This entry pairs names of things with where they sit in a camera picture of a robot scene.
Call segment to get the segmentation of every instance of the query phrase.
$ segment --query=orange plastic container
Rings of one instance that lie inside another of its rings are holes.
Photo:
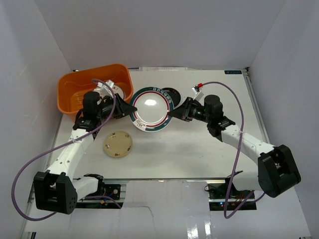
[[[75,119],[76,113],[83,108],[82,100],[86,92],[96,85],[92,79],[111,80],[121,87],[127,103],[133,95],[133,85],[128,68],[123,64],[101,66],[83,71],[72,72],[62,76],[58,82],[57,104],[59,110]]]

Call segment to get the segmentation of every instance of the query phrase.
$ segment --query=red ring on plate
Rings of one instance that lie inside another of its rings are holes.
[[[136,99],[135,99],[134,102],[133,102],[133,106],[135,106],[135,103],[136,103],[136,101],[138,100],[138,98],[139,98],[140,96],[142,96],[142,95],[144,95],[144,94],[147,94],[147,93],[155,93],[155,94],[158,94],[158,95],[161,96],[161,97],[165,100],[165,102],[166,102],[167,113],[166,113],[165,118],[164,118],[160,123],[158,123],[158,124],[155,124],[155,125],[146,125],[146,126],[148,126],[148,127],[156,127],[156,126],[161,125],[161,124],[167,119],[167,117],[168,117],[168,110],[169,110],[169,104],[168,104],[167,99],[166,99],[162,94],[160,94],[160,93],[158,93],[158,92],[156,92],[156,91],[145,91],[145,92],[141,93],[140,95],[138,95],[138,96],[136,97]]]

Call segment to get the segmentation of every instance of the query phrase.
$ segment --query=beige plate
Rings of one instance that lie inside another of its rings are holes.
[[[127,155],[133,146],[131,136],[125,131],[115,131],[104,140],[104,151],[111,157],[120,158]]]

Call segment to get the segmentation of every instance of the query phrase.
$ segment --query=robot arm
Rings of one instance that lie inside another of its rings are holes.
[[[220,98],[208,95],[203,106],[196,99],[187,97],[184,103],[169,112],[169,115],[187,122],[192,119],[203,121],[207,123],[207,129],[213,137],[237,148],[240,128],[224,116],[222,110]],[[236,174],[233,184],[237,190],[263,190],[274,198],[301,181],[292,153],[285,145],[276,147],[243,133],[241,152],[257,164],[258,174]]]
[[[102,98],[100,93],[92,91],[84,95],[83,109],[76,116],[69,138],[69,141],[74,142],[63,149],[45,172],[37,172],[35,175],[33,183],[38,209],[70,214],[78,200],[89,194],[104,194],[103,176],[87,174],[72,182],[78,163],[85,150],[93,143],[98,131],[86,137],[83,136],[99,127],[102,120],[111,113],[113,99],[109,96]],[[116,94],[116,106],[112,115],[114,118],[120,119],[136,110]]]

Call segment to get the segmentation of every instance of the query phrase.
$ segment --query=gray wall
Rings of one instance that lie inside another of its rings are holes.
[[[252,66],[251,79],[273,144],[292,149],[302,182],[296,191],[319,238],[319,1],[288,0]]]
[[[285,0],[35,0],[72,69],[250,66]]]
[[[18,170],[49,149],[60,113],[56,82],[70,71],[33,0],[0,0],[0,237],[20,235],[23,218],[10,190]],[[17,201],[26,210],[32,179],[43,160],[18,181]]]

